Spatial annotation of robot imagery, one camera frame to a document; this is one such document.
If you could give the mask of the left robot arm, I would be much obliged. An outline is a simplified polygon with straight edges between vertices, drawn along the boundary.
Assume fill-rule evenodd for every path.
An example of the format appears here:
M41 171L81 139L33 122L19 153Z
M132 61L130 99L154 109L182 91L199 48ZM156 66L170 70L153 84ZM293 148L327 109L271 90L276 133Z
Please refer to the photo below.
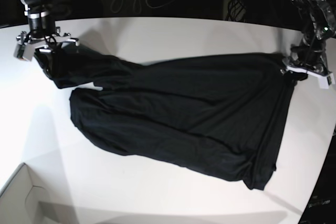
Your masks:
M320 88L335 84L329 70L326 41L335 36L335 11L327 0L290 0L305 22L300 44L284 59L287 71L316 77Z

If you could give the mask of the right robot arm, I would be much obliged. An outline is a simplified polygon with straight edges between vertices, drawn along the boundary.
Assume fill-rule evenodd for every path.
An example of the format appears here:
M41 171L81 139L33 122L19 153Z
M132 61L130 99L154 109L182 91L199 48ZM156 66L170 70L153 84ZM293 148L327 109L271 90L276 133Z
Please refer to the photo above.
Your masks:
M51 52L63 43L80 45L79 39L71 34L60 34L52 16L51 0L20 0L24 5L24 15L27 17L29 32L22 31L16 37L17 58L28 60L37 49Z

